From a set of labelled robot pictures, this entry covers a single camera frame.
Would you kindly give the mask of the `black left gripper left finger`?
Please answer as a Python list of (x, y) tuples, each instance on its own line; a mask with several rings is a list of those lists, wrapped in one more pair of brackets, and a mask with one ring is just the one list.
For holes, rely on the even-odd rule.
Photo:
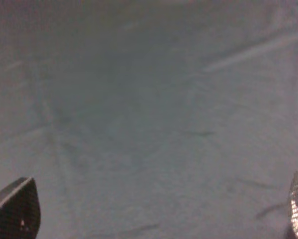
[(34, 178), (20, 177), (0, 190), (0, 239), (35, 239), (40, 224)]

